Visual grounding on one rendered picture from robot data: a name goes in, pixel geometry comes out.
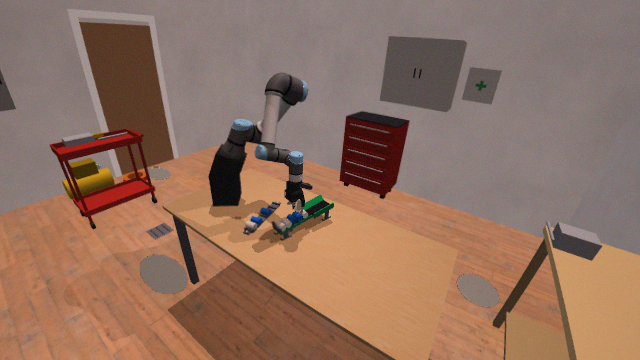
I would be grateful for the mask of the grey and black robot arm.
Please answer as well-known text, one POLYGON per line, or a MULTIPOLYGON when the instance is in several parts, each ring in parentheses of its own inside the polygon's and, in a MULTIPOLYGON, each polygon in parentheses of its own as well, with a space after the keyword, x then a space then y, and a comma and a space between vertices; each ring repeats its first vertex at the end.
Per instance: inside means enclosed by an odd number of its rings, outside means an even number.
POLYGON ((301 79, 281 72, 270 78, 265 95, 264 119, 256 125, 245 119, 234 120, 221 152, 233 159, 243 159, 246 142, 259 144, 255 150, 257 159, 284 163, 289 167, 289 180, 300 182, 303 179, 303 154, 298 151, 290 152, 285 148, 275 148, 275 142, 278 122, 291 106, 295 106, 298 101, 305 101, 308 85, 301 79))

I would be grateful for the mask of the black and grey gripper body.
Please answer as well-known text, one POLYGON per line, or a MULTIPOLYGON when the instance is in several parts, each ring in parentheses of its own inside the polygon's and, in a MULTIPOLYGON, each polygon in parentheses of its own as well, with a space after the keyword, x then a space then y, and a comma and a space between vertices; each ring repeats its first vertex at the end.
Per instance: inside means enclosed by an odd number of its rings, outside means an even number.
POLYGON ((297 202, 302 197, 302 194, 304 195, 302 188, 298 187, 301 183, 302 180, 300 182, 286 181, 285 198, 291 203, 297 202))

